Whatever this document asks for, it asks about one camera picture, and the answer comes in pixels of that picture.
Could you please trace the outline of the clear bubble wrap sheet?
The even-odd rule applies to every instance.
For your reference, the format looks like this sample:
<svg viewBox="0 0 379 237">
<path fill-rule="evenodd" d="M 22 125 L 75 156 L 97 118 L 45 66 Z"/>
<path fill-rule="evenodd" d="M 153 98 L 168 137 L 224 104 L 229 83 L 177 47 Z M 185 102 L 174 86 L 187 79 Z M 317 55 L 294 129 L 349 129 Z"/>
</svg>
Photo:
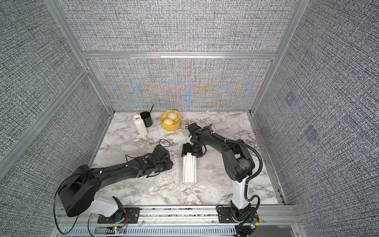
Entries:
<svg viewBox="0 0 379 237">
<path fill-rule="evenodd" d="M 115 184 L 123 204 L 174 205 L 174 204 L 228 204 L 232 198 L 232 181 L 228 178 L 222 156 L 208 147 L 204 157 L 197 161 L 197 183 L 183 183 L 182 134 L 164 135 L 170 142 L 168 150 L 174 166 L 156 177 L 128 179 Z"/>
</svg>

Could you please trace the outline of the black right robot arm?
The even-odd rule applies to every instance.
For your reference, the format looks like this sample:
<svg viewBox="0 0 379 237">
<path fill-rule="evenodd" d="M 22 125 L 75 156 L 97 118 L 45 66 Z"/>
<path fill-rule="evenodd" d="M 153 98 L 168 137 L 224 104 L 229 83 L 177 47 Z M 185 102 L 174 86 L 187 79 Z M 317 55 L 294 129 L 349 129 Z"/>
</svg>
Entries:
<svg viewBox="0 0 379 237">
<path fill-rule="evenodd" d="M 224 169 L 233 181 L 231 213 L 236 222 L 242 222 L 253 211 L 248 200 L 248 178 L 253 175 L 254 161 L 242 140 L 231 140 L 213 131 L 212 125 L 200 127 L 197 123 L 188 126 L 189 142 L 182 146 L 182 156 L 201 158 L 205 147 L 210 146 L 222 155 Z"/>
</svg>

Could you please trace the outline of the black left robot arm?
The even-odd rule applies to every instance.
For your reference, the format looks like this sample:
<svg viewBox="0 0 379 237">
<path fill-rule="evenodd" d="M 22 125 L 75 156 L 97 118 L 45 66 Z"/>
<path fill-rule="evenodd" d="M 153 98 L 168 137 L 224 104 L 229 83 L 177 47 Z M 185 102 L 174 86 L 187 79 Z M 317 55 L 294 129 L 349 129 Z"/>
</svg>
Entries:
<svg viewBox="0 0 379 237">
<path fill-rule="evenodd" d="M 57 193 L 68 217 L 89 212 L 110 217 L 114 222 L 119 222 L 124 217 L 120 200 L 117 197 L 103 197 L 97 192 L 126 179 L 154 177 L 156 174 L 171 170 L 172 167 L 173 162 L 169 152 L 162 145 L 157 145 L 152 153 L 136 157 L 123 164 L 100 168 L 82 165 L 63 181 Z"/>
</svg>

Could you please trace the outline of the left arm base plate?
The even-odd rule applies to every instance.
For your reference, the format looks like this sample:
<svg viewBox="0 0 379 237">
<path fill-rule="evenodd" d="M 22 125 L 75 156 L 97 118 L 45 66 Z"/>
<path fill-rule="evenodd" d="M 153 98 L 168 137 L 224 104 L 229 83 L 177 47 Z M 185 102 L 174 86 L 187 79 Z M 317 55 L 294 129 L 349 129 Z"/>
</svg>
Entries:
<svg viewBox="0 0 379 237">
<path fill-rule="evenodd" d="M 98 224 L 137 224 L 141 208 L 128 207 L 116 211 L 111 217 L 99 215 Z"/>
</svg>

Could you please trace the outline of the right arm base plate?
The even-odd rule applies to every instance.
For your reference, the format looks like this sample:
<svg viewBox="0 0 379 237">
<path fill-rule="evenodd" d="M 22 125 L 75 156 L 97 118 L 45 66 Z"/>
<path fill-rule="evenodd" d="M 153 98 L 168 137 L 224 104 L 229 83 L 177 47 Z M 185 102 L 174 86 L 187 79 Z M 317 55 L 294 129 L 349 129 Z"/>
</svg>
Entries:
<svg viewBox="0 0 379 237">
<path fill-rule="evenodd" d="M 247 218 L 252 219 L 251 215 L 254 210 L 254 207 L 245 207 L 242 210 L 239 210 L 230 205 L 218 205 L 216 206 L 216 211 L 218 215 L 218 221 L 220 223 L 242 223 Z"/>
</svg>

